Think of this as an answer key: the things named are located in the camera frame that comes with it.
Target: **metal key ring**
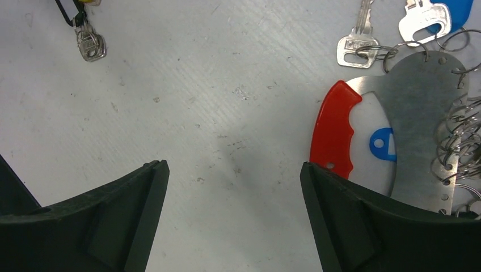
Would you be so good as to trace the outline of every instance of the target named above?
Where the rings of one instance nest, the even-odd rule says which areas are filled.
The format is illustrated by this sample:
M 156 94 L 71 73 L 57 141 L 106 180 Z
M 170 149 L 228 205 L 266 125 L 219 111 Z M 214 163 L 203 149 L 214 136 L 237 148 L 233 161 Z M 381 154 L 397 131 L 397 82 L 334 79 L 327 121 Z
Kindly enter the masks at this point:
M 466 185 L 466 184 L 455 184 L 455 187 L 458 187 L 458 188 L 463 188 L 465 190 L 468 190 L 469 192 L 473 193 L 475 196 L 477 196 L 479 198 L 479 200 L 481 200 L 481 193 L 474 189 L 473 187 L 469 186 L 469 185 Z
M 446 44 L 449 40 L 451 40 L 452 38 L 458 36 L 459 34 L 462 34 L 462 33 L 466 33 L 466 32 L 476 32 L 476 33 L 479 33 L 481 34 L 481 30 L 478 30 L 478 29 L 466 29 L 466 30 L 462 30 L 462 31 L 459 31 L 458 33 L 452 35 L 451 37 L 449 37 L 443 44 Z M 472 71 L 476 71 L 477 69 L 479 69 L 481 67 L 481 62 L 474 66 L 473 68 L 471 69 L 468 69 L 466 71 L 456 71 L 456 70 L 453 70 L 451 71 L 451 73 L 453 74 L 461 74 L 461 75 L 467 75 L 468 73 L 472 72 Z
M 439 45 L 440 49 L 439 49 L 439 52 L 443 52 L 443 51 L 446 51 L 446 52 L 459 52 L 461 50 L 463 50 L 464 48 L 468 47 L 471 43 L 471 35 L 469 35 L 468 32 L 466 32 L 467 29 L 465 29 L 464 27 L 461 28 L 461 33 L 464 33 L 466 34 L 466 43 L 460 47 L 460 48 L 457 48 L 457 49 L 448 49 L 446 48 L 446 46 L 448 45 L 449 43 L 449 40 L 451 40 L 452 37 L 449 37 L 445 42 L 442 43 L 442 45 L 439 43 L 439 39 L 437 38 L 437 33 L 434 35 L 434 40 L 436 41 L 437 45 Z
M 368 59 L 368 56 L 364 55 L 364 54 L 360 54 L 360 52 L 363 52 L 363 51 L 370 51 L 370 50 L 384 50 L 386 52 L 390 52 L 390 51 L 393 51 L 392 54 L 389 54 L 389 58 L 394 58 L 398 53 L 399 53 L 399 50 L 395 49 L 395 48 L 392 48 L 390 46 L 385 46 L 385 45 L 367 45 L 367 46 L 361 46 L 359 48 L 356 49 L 356 52 L 355 54 L 358 56 L 358 57 L 361 57 L 361 58 L 365 58 L 365 59 Z M 376 61 L 383 61 L 388 53 L 386 54 L 377 54 L 376 55 L 376 58 L 375 60 Z
M 419 45 L 421 45 L 424 49 L 424 55 L 425 55 L 424 62 L 428 62 L 429 54 L 428 54 L 428 48 L 426 47 L 426 45 L 424 45 L 424 44 L 422 44 L 418 41 L 405 41 L 405 42 L 398 43 L 396 46 L 393 47 L 392 50 L 387 52 L 386 57 L 382 61 L 382 70 L 384 70 L 384 73 L 386 73 L 386 74 L 389 73 L 389 70 L 387 69 L 386 64 L 387 64 L 387 60 L 390 58 L 390 55 L 394 54 L 394 50 L 397 50 L 401 46 L 408 45 L 408 44 L 419 44 Z

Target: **red plastic handle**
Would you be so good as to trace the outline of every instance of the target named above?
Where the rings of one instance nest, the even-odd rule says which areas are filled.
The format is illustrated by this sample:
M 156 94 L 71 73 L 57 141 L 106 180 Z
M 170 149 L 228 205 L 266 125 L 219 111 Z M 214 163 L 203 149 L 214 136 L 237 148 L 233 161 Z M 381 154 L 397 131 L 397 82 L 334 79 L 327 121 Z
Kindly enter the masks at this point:
M 354 130 L 349 124 L 351 109 L 362 96 L 344 81 L 338 81 L 324 98 L 314 127 L 309 161 L 329 168 L 348 179 L 352 171 L 350 157 Z

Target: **key ring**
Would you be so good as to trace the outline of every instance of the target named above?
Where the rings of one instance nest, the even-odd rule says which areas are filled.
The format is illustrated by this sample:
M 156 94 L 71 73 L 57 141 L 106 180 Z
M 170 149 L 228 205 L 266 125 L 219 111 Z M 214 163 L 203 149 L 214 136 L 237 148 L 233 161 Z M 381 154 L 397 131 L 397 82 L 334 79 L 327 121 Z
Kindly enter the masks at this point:
M 461 50 L 463 50 L 464 48 L 468 47 L 469 44 L 471 43 L 471 35 L 469 35 L 468 32 L 466 32 L 467 29 L 465 29 L 464 27 L 461 28 L 461 31 L 464 31 L 463 33 L 466 34 L 466 43 L 460 47 L 460 48 L 457 48 L 457 49 L 448 49 L 446 48 L 446 46 L 448 45 L 449 43 L 449 40 L 451 40 L 452 37 L 449 37 L 445 42 L 442 43 L 442 45 L 439 43 L 439 39 L 437 38 L 437 33 L 434 35 L 434 40 L 436 41 L 437 45 L 439 45 L 440 49 L 439 49 L 439 52 L 443 52 L 443 51 L 446 51 L 446 52 L 459 52 Z
M 408 44 L 419 44 L 421 45 L 423 48 L 424 48 L 424 62 L 428 62 L 429 60 L 429 54 L 428 54 L 428 48 L 426 47 L 426 45 L 418 42 L 418 41 L 405 41 L 405 42 L 400 42 L 398 43 L 396 46 L 393 47 L 392 50 L 388 51 L 387 54 L 386 54 L 386 57 L 384 58 L 384 60 L 382 61 L 382 70 L 384 70 L 384 73 L 388 74 L 389 73 L 389 70 L 387 69 L 386 67 L 386 64 L 387 64 L 387 60 L 390 59 L 390 55 L 394 54 L 394 50 L 397 50 L 398 48 L 400 48 L 401 46 L 403 45 L 408 45 Z
M 370 51 L 370 50 L 384 50 L 384 51 L 388 52 L 386 54 L 377 54 L 376 58 L 375 58 L 376 61 L 383 61 L 387 57 L 387 55 L 389 54 L 390 51 L 393 51 L 393 53 L 389 54 L 389 58 L 394 58 L 399 53 L 399 50 L 397 50 L 395 48 L 392 48 L 390 46 L 367 45 L 367 46 L 361 46 L 361 47 L 357 48 L 355 54 L 358 57 L 368 59 L 368 57 L 366 55 L 360 54 L 360 53 L 363 52 L 363 51 Z
M 476 32 L 476 33 L 481 34 L 481 30 L 478 30 L 478 29 L 464 29 L 464 30 L 461 30 L 461 31 L 459 31 L 458 33 L 452 35 L 451 37 L 449 37 L 449 38 L 443 43 L 443 45 L 445 45 L 449 40 L 451 40 L 452 38 L 458 36 L 459 34 L 468 33 L 468 32 Z M 472 72 L 472 71 L 477 71 L 477 69 L 479 69 L 480 67 L 481 67 L 481 62 L 480 62 L 478 65 L 476 65 L 476 66 L 474 66 L 473 68 L 468 69 L 468 70 L 466 70 L 466 71 L 456 71 L 456 70 L 453 70 L 453 71 L 451 71 L 451 73 L 453 73 L 453 74 L 458 74 L 458 75 L 460 74 L 460 75 L 462 75 L 461 77 L 464 78 L 468 73 L 470 73 L 470 72 Z

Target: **dust speck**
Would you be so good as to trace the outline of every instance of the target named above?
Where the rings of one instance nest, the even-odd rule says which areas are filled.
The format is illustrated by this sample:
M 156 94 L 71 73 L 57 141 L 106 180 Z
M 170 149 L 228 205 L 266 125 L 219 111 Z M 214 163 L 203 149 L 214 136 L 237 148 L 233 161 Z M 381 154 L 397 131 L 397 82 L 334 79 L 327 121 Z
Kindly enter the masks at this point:
M 240 98 L 242 98 L 243 100 L 247 100 L 249 99 L 249 97 L 247 96 L 247 94 L 245 93 L 244 91 L 244 88 L 246 86 L 244 85 L 240 85 L 239 87 L 237 87 L 233 93 L 235 93 L 237 96 L 239 96 Z
M 126 59 L 124 59 L 124 63 L 125 63 L 125 65 L 127 65 L 129 68 L 132 68 L 132 67 L 130 66 L 129 62 L 128 62 Z
M 242 173 L 242 169 L 240 169 L 239 167 L 237 167 L 237 168 L 234 169 L 234 173 L 235 173 L 235 176 L 237 177 L 237 174 Z
M 119 112 L 119 109 L 117 109 L 116 104 L 114 104 L 113 102 L 110 102 L 110 104 L 112 105 L 112 109 L 115 110 L 115 112 Z

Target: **metal plate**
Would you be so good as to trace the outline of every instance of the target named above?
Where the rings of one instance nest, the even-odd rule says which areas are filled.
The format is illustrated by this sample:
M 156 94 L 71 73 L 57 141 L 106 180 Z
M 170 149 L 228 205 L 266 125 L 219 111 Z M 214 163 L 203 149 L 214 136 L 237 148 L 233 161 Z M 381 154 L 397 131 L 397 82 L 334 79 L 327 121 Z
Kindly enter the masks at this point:
M 431 172 L 436 157 L 433 133 L 469 84 L 466 77 L 464 88 L 457 88 L 459 75 L 451 71 L 463 70 L 464 66 L 455 57 L 430 51 L 429 61 L 424 62 L 424 58 L 424 52 L 412 54 L 387 75 L 356 78 L 348 84 L 360 94 L 374 91 L 394 130 L 398 162 L 391 197 L 421 209 L 444 209 L 450 214 L 455 180 L 443 185 Z M 449 177 L 457 171 L 457 160 L 457 156 L 450 158 L 450 171 L 440 165 L 435 169 L 440 176 Z

